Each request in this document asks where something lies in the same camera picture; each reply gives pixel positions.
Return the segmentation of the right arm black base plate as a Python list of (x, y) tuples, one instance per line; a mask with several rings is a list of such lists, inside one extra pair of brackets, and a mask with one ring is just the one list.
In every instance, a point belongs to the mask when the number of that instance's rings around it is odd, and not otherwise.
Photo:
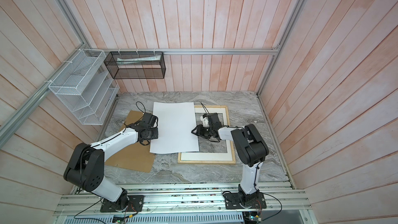
[(223, 191), (222, 196), (224, 198), (226, 209), (265, 209), (265, 197), (261, 192), (255, 192), (250, 195), (246, 195), (242, 192), (232, 193), (230, 191)]

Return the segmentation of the brown cardboard backing board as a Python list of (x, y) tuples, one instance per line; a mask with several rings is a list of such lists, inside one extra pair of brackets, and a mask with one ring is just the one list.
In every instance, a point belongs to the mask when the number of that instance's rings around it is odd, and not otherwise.
[(105, 165), (149, 173), (155, 156), (149, 152), (149, 145), (142, 145), (140, 134), (134, 129), (139, 119), (147, 120), (142, 112), (129, 112), (120, 131), (105, 139)]

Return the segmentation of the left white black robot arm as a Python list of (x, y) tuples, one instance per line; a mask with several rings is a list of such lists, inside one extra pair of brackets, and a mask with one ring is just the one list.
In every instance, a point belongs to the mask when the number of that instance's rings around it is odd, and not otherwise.
[(109, 202), (121, 201), (124, 189), (105, 177), (105, 162), (130, 145), (156, 140), (158, 136), (157, 127), (145, 129), (137, 125), (129, 125), (122, 131), (99, 142), (80, 143), (75, 147), (69, 160), (64, 172), (64, 179)]

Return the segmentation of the waterfall landscape photo print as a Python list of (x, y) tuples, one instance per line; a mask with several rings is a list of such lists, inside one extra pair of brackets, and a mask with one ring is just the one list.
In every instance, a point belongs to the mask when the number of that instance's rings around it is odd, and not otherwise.
[(158, 117), (159, 137), (151, 141), (151, 153), (199, 151), (198, 137), (191, 133), (197, 126), (194, 103), (155, 102), (153, 114)]

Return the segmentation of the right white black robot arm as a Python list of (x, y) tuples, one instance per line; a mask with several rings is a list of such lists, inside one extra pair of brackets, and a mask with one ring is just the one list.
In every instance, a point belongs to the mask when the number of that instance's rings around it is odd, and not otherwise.
[(256, 126), (248, 124), (245, 127), (216, 128), (214, 125), (205, 127), (199, 124), (191, 133), (208, 140), (233, 141), (235, 145), (238, 157), (243, 163), (243, 174), (237, 193), (223, 193), (226, 208), (249, 208), (256, 203), (259, 204), (263, 198), (258, 186), (259, 174), (266, 156), (269, 155), (269, 149)]

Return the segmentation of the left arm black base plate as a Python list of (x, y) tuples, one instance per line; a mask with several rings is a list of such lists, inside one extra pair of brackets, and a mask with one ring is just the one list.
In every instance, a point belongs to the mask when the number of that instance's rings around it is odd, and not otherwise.
[(144, 195), (122, 195), (116, 202), (103, 200), (101, 213), (116, 212), (141, 212), (143, 209)]

